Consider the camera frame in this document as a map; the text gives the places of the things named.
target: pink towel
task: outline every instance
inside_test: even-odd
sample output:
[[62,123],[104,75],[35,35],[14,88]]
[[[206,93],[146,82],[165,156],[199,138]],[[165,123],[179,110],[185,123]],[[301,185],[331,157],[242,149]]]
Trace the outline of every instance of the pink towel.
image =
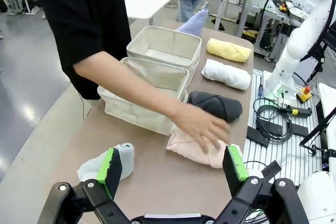
[[[207,154],[202,151],[199,144],[193,138],[181,129],[176,128],[168,141],[167,150],[179,153],[180,155],[198,163],[211,165],[213,168],[222,168],[226,143],[219,140],[221,149],[218,151],[209,140],[206,141],[209,150]],[[242,155],[239,146],[237,147],[240,155]]]

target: person's arm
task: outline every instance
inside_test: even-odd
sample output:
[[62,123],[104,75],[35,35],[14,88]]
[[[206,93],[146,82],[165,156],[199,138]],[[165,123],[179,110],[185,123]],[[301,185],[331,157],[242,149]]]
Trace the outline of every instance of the person's arm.
[[166,115],[207,151],[204,138],[219,148],[218,139],[227,142],[227,123],[202,109],[183,103],[138,78],[125,65],[106,52],[94,54],[74,65],[76,72],[112,93],[149,110]]

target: rolled towel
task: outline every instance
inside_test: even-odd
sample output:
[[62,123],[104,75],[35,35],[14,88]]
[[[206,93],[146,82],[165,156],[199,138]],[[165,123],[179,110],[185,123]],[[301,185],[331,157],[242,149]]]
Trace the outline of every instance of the rolled towel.
[[204,153],[199,144],[193,138],[181,129],[176,128],[168,141],[167,150],[176,152],[195,162],[211,165],[213,168],[222,168],[226,143],[221,140],[218,142],[221,145],[221,149],[219,151],[216,150],[208,139],[206,139],[208,153]]
[[186,23],[176,29],[182,33],[201,36],[202,28],[205,25],[206,18],[208,17],[208,9],[203,9],[192,16]]
[[210,39],[206,47],[210,54],[239,62],[246,62],[251,54],[251,49],[249,48],[218,39]]
[[90,159],[80,166],[77,170],[79,181],[86,181],[88,179],[97,179],[102,167],[107,163],[110,165],[109,155],[115,156],[118,152],[117,158],[121,162],[122,172],[120,180],[128,177],[134,170],[134,147],[132,144],[118,144],[114,148],[110,148],[98,157]]
[[251,76],[245,70],[210,59],[206,60],[202,75],[207,79],[221,81],[230,87],[241,90],[247,90],[251,82]]
[[236,120],[243,112],[242,104],[237,100],[200,91],[192,91],[189,94],[188,103],[198,106],[228,123]]

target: white fabric basket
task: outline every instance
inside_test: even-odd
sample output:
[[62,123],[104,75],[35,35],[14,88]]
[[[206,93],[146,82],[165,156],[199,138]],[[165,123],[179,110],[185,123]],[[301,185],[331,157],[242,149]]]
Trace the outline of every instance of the white fabric basket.
[[[122,59],[120,62],[141,79],[163,92],[181,101],[186,97],[188,70],[160,62],[129,57]],[[105,113],[163,135],[172,134],[174,124],[166,116],[126,101],[102,86],[98,87],[98,94],[106,102]]]
[[127,55],[186,68],[190,75],[199,62],[202,39],[162,27],[147,26],[127,45]]

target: jeans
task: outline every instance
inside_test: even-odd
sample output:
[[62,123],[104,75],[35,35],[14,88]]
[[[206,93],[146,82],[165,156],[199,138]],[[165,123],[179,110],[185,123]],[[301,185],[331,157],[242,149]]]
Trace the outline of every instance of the jeans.
[[194,9],[203,1],[204,0],[178,0],[179,17],[177,21],[187,22],[194,15]]

